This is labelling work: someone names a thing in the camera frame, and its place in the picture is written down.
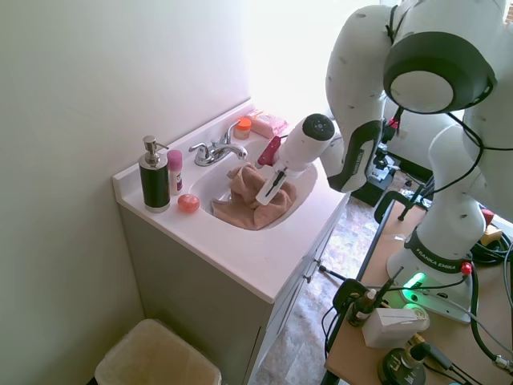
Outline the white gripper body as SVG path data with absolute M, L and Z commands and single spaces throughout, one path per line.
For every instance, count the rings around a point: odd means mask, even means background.
M 297 178 L 300 176 L 298 171 L 294 171 L 283 165 L 273 169 L 273 174 L 266 180 L 261 190 L 256 195 L 256 201 L 260 205 L 268 205 L 279 193 L 286 193 L 286 196 L 294 202 L 296 199 L 296 188 L 290 184 L 288 178 Z

